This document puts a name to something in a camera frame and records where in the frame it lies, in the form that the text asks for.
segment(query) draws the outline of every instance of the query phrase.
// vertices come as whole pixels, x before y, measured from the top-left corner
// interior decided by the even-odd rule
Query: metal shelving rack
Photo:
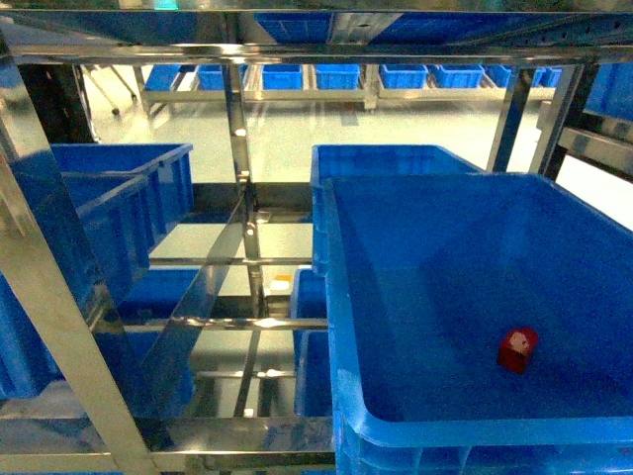
[[[0,472],[113,472],[156,474],[209,470],[268,470],[276,467],[326,468],[334,463],[329,418],[243,418],[262,331],[324,329],[325,321],[275,319],[264,297],[262,265],[284,259],[259,255],[257,184],[251,181],[245,94],[239,65],[270,62],[504,63],[515,64],[504,93],[488,170],[505,171],[536,65],[564,65],[531,171],[556,179],[566,154],[633,181],[632,135],[629,124],[583,112],[600,62],[633,60],[633,8],[628,2],[524,1],[522,12],[575,13],[552,17],[549,23],[511,34],[470,38],[441,46],[371,46],[370,40],[403,12],[450,11],[509,13],[505,2],[393,2],[380,0],[372,13],[356,1],[305,3],[210,0],[23,1],[2,4],[0,25],[7,38],[24,26],[42,32],[26,43],[7,46],[0,40],[0,270],[55,358],[88,419],[63,415],[14,415],[0,419]],[[240,16],[254,11],[334,9],[347,20],[329,45],[263,45],[247,41]],[[161,41],[149,16],[193,19],[186,41]],[[117,21],[134,21],[135,32]],[[107,34],[97,35],[100,29]],[[164,327],[160,344],[139,364],[100,275],[74,212],[44,132],[16,67],[21,62],[73,64],[221,63],[232,159],[236,178],[235,209],[209,251],[200,272]],[[40,186],[26,186],[24,177]],[[56,200],[64,229],[73,235],[73,252],[91,265],[70,268],[66,249],[55,240],[39,204]],[[234,258],[244,242],[246,258]],[[211,310],[232,264],[246,265],[251,290],[248,320],[213,320]],[[73,294],[74,283],[86,284],[88,298]],[[239,397],[232,419],[178,419],[161,422],[135,419],[127,401],[140,398],[149,411],[159,410],[174,389],[183,362],[201,331],[244,329],[252,332],[244,360]],[[104,339],[116,340],[119,351],[102,351]],[[125,361],[125,374],[117,363]]]

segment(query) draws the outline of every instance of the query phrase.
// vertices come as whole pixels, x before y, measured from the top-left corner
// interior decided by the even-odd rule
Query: metal pole
[[[126,404],[152,397],[2,36],[0,75],[0,270],[119,468],[157,475]]]
[[[507,171],[533,78],[534,69],[514,69],[512,72],[498,117],[487,171]]]
[[[558,177],[567,153],[559,145],[561,132],[565,127],[574,127],[580,120],[598,70],[597,64],[564,69],[532,158],[531,173],[540,173],[552,180]]]

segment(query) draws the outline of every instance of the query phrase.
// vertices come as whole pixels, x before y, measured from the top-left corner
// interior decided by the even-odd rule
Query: red cube
[[[538,342],[538,333],[530,327],[511,330],[498,348],[497,364],[523,374]]]

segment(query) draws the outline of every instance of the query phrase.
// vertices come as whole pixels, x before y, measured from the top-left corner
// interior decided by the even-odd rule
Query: light gray floor
[[[134,88],[132,70],[121,72]],[[110,71],[94,76],[115,98],[121,116],[91,84],[88,90],[96,131],[103,143],[187,142],[195,182],[232,182],[232,162],[224,105],[177,104],[148,118],[140,104],[132,104],[127,91]],[[495,134],[500,103],[390,103],[373,112],[361,106],[295,103],[257,104],[247,107],[252,176],[254,181],[309,181],[312,146],[320,143],[435,143],[485,167]],[[538,104],[529,104],[517,137],[509,170],[527,171],[539,132]],[[574,159],[563,166],[559,182],[624,226],[633,228],[633,187]],[[181,225],[154,252],[158,256],[205,256],[220,231],[214,225]],[[264,256],[309,256],[311,225],[261,226]],[[265,285],[280,274],[293,274],[296,267],[265,269]],[[223,295],[246,295],[245,269],[231,270]],[[247,332],[207,332],[200,338],[192,363],[204,369],[241,369],[248,345]],[[275,361],[276,369],[292,369],[292,339],[288,332],[265,333],[260,345],[263,358]],[[216,385],[215,414],[229,416],[236,395],[236,381]],[[253,407],[251,391],[249,408]],[[284,382],[278,414],[292,412],[292,381]]]

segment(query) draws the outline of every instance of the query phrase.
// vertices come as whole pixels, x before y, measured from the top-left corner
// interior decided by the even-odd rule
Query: blue storage crate
[[[324,319],[325,279],[316,275],[311,269],[298,269],[295,272],[293,291],[290,294],[291,319]],[[295,346],[295,371],[299,367],[301,340],[305,331],[293,331]]]
[[[532,87],[536,87],[541,84],[544,67],[537,67],[534,71],[534,77],[532,78]],[[510,66],[503,66],[501,64],[495,64],[486,68],[486,74],[497,85],[497,87],[507,87],[510,82],[510,76],[512,75],[512,68]]]
[[[169,91],[178,72],[180,64],[157,64],[151,68],[145,81],[145,91]]]
[[[324,275],[329,262],[322,190],[328,178],[475,171],[481,170],[438,145],[314,146],[310,178],[313,188],[313,270]]]
[[[194,204],[188,143],[56,144],[51,147],[61,171],[139,173],[149,179],[146,194],[147,248],[155,247]]]
[[[239,66],[239,76],[242,83],[246,72],[246,64]],[[204,64],[198,68],[198,79],[200,79],[200,89],[203,91],[221,91],[225,88],[225,81],[222,76],[222,68],[219,64]]]
[[[546,68],[543,74],[543,87],[556,87],[561,74],[563,74],[563,68],[561,67]]]
[[[387,89],[419,89],[426,84],[424,64],[381,64],[380,77]]]
[[[484,68],[478,64],[431,65],[428,66],[437,85],[442,88],[474,89],[479,87]]]
[[[70,199],[110,294],[122,302],[149,267],[144,217],[148,180],[142,175],[64,173]]]
[[[196,267],[150,268],[119,306],[121,320],[125,324],[142,325],[150,320],[168,319],[197,272]]]
[[[265,64],[264,89],[303,89],[304,74],[298,64]]]
[[[358,89],[358,64],[317,64],[315,71],[318,89]]]
[[[630,231],[527,174],[339,178],[325,208],[339,474],[633,468]]]
[[[259,23],[277,43],[325,43],[329,34],[330,13],[256,13]]]
[[[332,415],[327,331],[304,332],[297,369],[295,414],[304,418]]]

